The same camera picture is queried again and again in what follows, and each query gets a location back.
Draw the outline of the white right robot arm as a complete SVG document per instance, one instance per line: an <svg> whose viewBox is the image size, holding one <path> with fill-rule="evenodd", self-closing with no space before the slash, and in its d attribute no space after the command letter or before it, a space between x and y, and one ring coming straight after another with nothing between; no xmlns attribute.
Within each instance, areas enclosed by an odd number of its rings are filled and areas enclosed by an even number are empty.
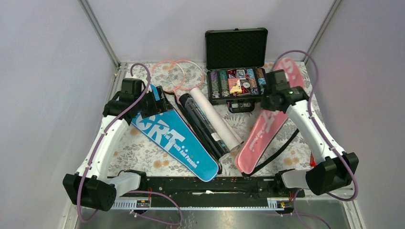
<svg viewBox="0 0 405 229"><path fill-rule="evenodd" d="M293 188L309 189L315 195L328 194L339 188L354 185L358 195L358 183L354 173L359 159L354 152L347 153L330 135L311 107L311 95L301 86L291 86L283 70L265 74L266 87L261 108L280 111L295 124L309 146L316 165L309 170L285 170L277 176L275 193L285 197Z"/></svg>

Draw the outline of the blue racket cover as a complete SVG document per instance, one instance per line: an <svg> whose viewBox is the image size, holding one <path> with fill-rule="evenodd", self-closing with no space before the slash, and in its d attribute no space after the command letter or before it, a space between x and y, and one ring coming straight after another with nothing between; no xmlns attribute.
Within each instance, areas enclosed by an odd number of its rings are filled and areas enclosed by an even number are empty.
<svg viewBox="0 0 405 229"><path fill-rule="evenodd" d="M148 118L139 114L131 124L201 181L211 181L222 172L219 161L207 152L175 108Z"/></svg>

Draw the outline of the black shuttlecock tube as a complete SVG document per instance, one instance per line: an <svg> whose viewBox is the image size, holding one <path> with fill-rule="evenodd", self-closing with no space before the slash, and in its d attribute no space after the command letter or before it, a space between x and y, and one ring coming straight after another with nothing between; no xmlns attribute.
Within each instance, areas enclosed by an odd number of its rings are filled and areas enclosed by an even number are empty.
<svg viewBox="0 0 405 229"><path fill-rule="evenodd" d="M179 101L183 115L208 153L217 160L229 153L225 143L191 95L183 94Z"/></svg>

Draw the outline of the white cardboard tube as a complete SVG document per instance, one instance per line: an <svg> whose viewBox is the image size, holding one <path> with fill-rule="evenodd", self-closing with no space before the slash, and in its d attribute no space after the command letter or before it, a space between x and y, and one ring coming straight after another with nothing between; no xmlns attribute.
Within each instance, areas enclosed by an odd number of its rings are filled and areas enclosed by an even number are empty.
<svg viewBox="0 0 405 229"><path fill-rule="evenodd" d="M211 123L219 137L223 140L226 147L231 153L238 153L241 149L242 140L237 136L236 132L224 120L222 116L214 109L213 105L205 97L199 88L193 88L190 91L191 97L200 107L201 111Z"/></svg>

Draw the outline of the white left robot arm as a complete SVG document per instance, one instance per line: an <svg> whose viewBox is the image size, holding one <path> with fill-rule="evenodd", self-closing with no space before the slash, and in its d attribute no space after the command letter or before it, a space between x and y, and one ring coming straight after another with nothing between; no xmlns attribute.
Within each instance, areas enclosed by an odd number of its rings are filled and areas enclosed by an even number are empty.
<svg viewBox="0 0 405 229"><path fill-rule="evenodd" d="M148 118L173 110L162 86L145 85L140 79L125 78L121 89L104 106L102 124L83 163L74 174L63 178L71 202L78 207L108 211L116 198L132 191L148 191L146 175L123 172L108 177L108 168L123 134L136 117Z"/></svg>

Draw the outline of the pink racket cover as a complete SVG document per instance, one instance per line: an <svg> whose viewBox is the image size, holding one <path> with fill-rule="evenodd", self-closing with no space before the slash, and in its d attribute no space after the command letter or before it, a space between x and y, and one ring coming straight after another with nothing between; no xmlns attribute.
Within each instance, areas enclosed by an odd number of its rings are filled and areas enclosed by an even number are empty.
<svg viewBox="0 0 405 229"><path fill-rule="evenodd" d="M292 59L281 59L275 64L275 70L285 71L290 86L305 88L301 71ZM236 156L235 165L240 172L251 174L254 171L265 149L287 119L288 116L283 112L261 110L248 139Z"/></svg>

